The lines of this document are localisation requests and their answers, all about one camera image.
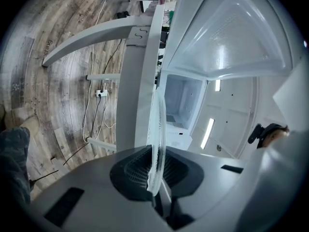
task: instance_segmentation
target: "white cable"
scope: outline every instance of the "white cable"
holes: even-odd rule
[[[101,123],[101,126],[100,126],[100,129],[99,129],[99,131],[98,131],[98,134],[97,134],[96,139],[98,139],[98,136],[100,135],[100,132],[101,132],[101,130],[102,130],[102,126],[103,126],[103,122],[104,122],[104,114],[105,114],[105,109],[106,109],[106,102],[107,102],[107,98],[105,98],[102,123]]]
[[[100,18],[100,14],[103,10],[103,7],[104,7],[104,4],[105,4],[106,0],[104,0],[103,2],[103,5],[102,5],[102,8],[98,14],[98,18],[97,18],[97,21],[96,21],[96,24],[95,26],[98,24],[98,20]],[[92,75],[92,70],[93,70],[93,59],[94,59],[94,48],[93,48],[93,45],[92,45],[92,64],[91,64],[91,75]],[[86,106],[86,111],[85,111],[85,116],[84,116],[84,122],[83,122],[83,140],[85,143],[87,143],[87,141],[85,140],[85,137],[84,137],[84,129],[85,129],[85,124],[86,124],[86,115],[87,115],[87,109],[88,109],[88,106],[89,106],[89,100],[90,100],[90,89],[91,89],[91,85],[92,85],[92,80],[90,80],[90,85],[89,85],[89,90],[88,90],[88,101],[87,101],[87,106]]]
[[[116,123],[114,123],[112,126],[108,126],[108,125],[105,123],[105,111],[106,111],[106,109],[108,108],[109,104],[111,103],[110,95],[108,94],[108,91],[107,91],[107,97],[108,97],[108,104],[107,104],[107,106],[105,107],[104,112],[103,112],[103,120],[104,120],[104,124],[106,125],[107,128],[112,128]]]

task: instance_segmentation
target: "wood-pattern floor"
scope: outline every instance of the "wood-pattern floor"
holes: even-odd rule
[[[91,47],[71,53],[49,68],[42,67],[44,56],[72,35],[93,26],[104,0],[29,0],[16,16],[1,42],[0,48],[0,102],[6,110],[8,126],[18,126],[25,119],[37,115],[40,132],[31,139],[28,153],[28,174],[39,178],[55,170],[51,158],[62,163],[85,143],[82,137],[83,116],[87,103],[92,58]],[[98,23],[115,19],[115,14],[129,11],[140,14],[139,2],[107,0]],[[125,51],[125,40],[105,69],[108,58],[120,41],[94,45],[93,73],[120,73]],[[93,82],[87,113],[85,136],[91,131],[94,110],[98,99],[95,90],[101,82]],[[106,123],[112,125],[116,118],[118,83],[107,84],[111,104],[106,110]],[[101,125],[102,99],[94,125],[95,135]],[[103,127],[99,139],[115,144],[115,127]],[[78,165],[107,151],[87,145],[73,156],[66,166]],[[34,199],[44,188],[61,176],[50,175],[36,183],[31,193]]]

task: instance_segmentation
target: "ceiling light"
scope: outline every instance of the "ceiling light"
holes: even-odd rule
[[[212,129],[213,123],[214,123],[214,119],[211,118],[209,120],[207,129],[206,129],[206,133],[205,133],[204,139],[203,139],[202,144],[201,144],[201,148],[202,149],[205,148],[205,145],[206,145],[206,143],[208,141],[209,135],[211,134],[211,129]]]

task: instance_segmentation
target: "power strip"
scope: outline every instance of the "power strip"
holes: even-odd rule
[[[96,97],[104,97],[107,96],[107,90],[98,89],[96,91]]]

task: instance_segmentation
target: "metal bar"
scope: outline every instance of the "metal bar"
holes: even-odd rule
[[[150,27],[144,62],[141,70],[140,89],[136,116],[134,147],[147,145],[150,111],[155,87],[156,66],[158,63],[159,45],[164,16],[164,5],[157,5]]]
[[[117,100],[117,152],[135,148],[141,73],[149,32],[140,29],[132,28],[126,43]]]
[[[85,46],[104,41],[126,39],[132,27],[149,26],[152,20],[151,16],[129,16],[85,29],[56,47],[47,55],[42,65],[47,67],[65,55]]]
[[[94,74],[87,75],[87,80],[119,80],[120,74]]]
[[[94,139],[94,138],[88,137],[87,138],[87,142],[90,143],[90,144],[93,144],[93,145],[105,148],[105,149],[116,151],[116,145],[112,145],[112,144],[100,141],[98,139]]]

